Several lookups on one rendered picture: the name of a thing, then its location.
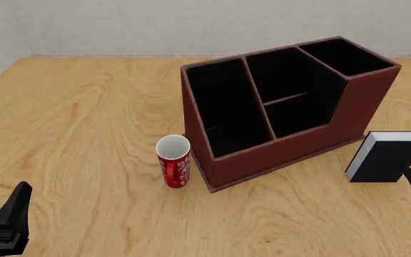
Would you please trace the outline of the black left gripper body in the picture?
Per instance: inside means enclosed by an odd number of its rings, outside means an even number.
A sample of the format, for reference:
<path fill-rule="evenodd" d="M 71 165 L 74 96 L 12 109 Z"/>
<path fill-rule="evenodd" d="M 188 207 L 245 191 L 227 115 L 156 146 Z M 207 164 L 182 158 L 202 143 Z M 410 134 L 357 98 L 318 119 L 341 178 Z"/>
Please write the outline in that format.
<path fill-rule="evenodd" d="M 0 256 L 16 256 L 23 254 L 29 239 L 20 233 L 9 238 L 0 238 Z"/>

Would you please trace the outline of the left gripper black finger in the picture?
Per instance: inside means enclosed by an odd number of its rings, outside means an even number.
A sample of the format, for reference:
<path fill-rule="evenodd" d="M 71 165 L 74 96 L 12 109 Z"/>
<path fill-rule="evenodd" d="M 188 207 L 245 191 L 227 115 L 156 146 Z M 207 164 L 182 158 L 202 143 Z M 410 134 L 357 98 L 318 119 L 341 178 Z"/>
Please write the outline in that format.
<path fill-rule="evenodd" d="M 0 208 L 0 237 L 29 236 L 28 210 L 32 187 L 21 181 Z"/>

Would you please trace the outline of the black book with white pages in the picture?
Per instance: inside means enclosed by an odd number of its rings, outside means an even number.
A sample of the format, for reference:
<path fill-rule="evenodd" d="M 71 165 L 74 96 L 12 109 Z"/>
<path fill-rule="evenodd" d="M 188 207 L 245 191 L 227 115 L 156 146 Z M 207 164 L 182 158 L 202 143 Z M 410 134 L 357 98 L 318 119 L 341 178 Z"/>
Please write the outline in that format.
<path fill-rule="evenodd" d="M 411 131 L 371 131 L 345 174 L 354 183 L 394 183 L 411 166 Z"/>

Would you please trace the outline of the red-brown desk caddy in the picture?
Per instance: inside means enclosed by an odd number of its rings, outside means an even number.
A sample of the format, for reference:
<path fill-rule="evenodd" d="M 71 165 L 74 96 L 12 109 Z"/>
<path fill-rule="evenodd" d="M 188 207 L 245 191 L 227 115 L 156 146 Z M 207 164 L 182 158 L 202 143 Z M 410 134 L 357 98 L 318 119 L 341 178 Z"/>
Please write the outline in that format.
<path fill-rule="evenodd" d="M 341 36 L 182 66 L 185 136 L 208 190 L 359 141 L 400 69 Z"/>

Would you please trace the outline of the red mug with white pattern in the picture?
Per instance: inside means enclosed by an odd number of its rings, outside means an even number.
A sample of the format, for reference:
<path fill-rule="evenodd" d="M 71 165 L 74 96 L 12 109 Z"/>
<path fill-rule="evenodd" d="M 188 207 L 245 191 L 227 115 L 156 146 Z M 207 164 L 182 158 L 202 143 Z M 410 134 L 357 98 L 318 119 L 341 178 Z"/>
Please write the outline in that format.
<path fill-rule="evenodd" d="M 190 177 L 190 141 L 176 134 L 164 136 L 155 150 L 166 185 L 170 188 L 184 187 Z"/>

